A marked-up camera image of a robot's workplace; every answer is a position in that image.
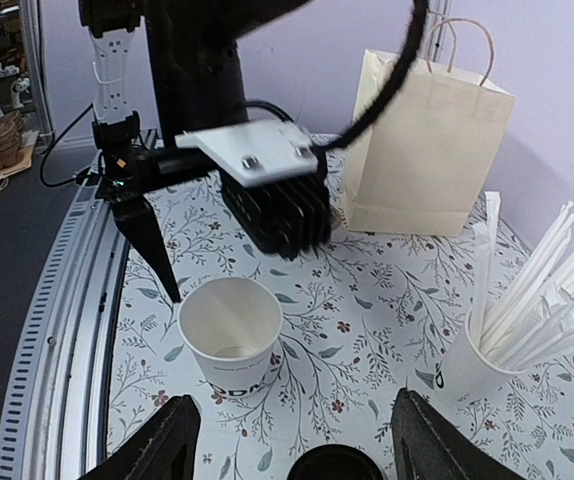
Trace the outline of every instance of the robotic arm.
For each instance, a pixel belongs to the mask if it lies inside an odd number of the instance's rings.
[[[264,253],[294,259],[331,234],[326,154],[353,143],[402,87],[420,47],[427,0],[415,10],[401,59],[373,105],[329,145],[313,145],[288,118],[248,122],[235,40],[310,0],[80,0],[94,44],[94,139],[118,229],[180,293],[154,211],[143,194],[218,170],[223,199]],[[140,121],[125,91],[135,29],[145,16],[166,149],[134,147]]]

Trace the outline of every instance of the black cup lid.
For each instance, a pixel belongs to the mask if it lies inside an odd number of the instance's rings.
[[[287,480],[384,480],[374,461],[344,445],[314,448],[300,457]]]

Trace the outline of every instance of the black cable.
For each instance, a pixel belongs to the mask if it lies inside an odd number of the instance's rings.
[[[67,135],[69,133],[69,131],[74,128],[78,122],[80,122],[85,115],[87,115],[91,109],[94,108],[93,104],[90,104],[87,108],[85,108],[85,110],[82,111],[82,113],[80,115],[78,115],[78,117],[76,117],[76,119],[71,122],[67,128],[65,128],[65,130],[63,130],[63,132],[58,135],[58,137],[56,138],[56,140],[54,140],[48,147],[47,150],[45,150],[45,153],[43,153],[43,158],[40,162],[40,183],[42,183],[45,187],[47,188],[58,188],[58,187],[62,187],[63,185],[67,185],[69,183],[73,183],[76,180],[82,180],[81,178],[78,178],[78,175],[75,175],[72,178],[68,178],[67,180],[63,180],[62,182],[57,182],[57,183],[49,183],[47,180],[45,180],[45,164],[47,163],[47,159],[49,159],[49,155],[51,154],[51,152],[54,150],[54,148],[56,148],[56,146],[60,143],[60,141],[65,137],[65,135]]]
[[[246,100],[242,103],[239,103],[234,108],[232,108],[230,112],[225,114],[225,117],[244,108],[245,109],[256,108],[259,110],[265,110],[266,112],[271,113],[272,115],[274,115],[283,122],[294,123],[294,120],[291,118],[291,116],[287,112],[285,112],[282,108],[280,108],[277,105],[274,105],[273,103],[266,102],[265,100]]]
[[[421,47],[423,41],[428,8],[427,0],[414,0],[414,11],[407,29],[407,40],[405,41],[402,53],[391,75],[373,103],[365,110],[360,118],[337,139],[327,145],[314,145],[312,150],[324,153],[336,148],[347,148],[358,140],[370,126],[378,121],[387,109],[389,103],[404,85],[407,74],[416,60],[418,49]]]

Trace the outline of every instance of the dark floor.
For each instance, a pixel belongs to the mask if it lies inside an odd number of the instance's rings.
[[[89,165],[93,153],[91,147],[56,151],[47,168],[49,180]],[[43,187],[35,164],[0,193],[0,413],[34,287],[75,190]]]

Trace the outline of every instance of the screw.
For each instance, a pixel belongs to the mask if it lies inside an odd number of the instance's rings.
[[[314,156],[309,147],[296,147],[296,156],[309,159]]]
[[[260,162],[253,155],[243,157],[242,162],[243,162],[243,168],[245,170],[256,170],[258,167],[260,167]]]

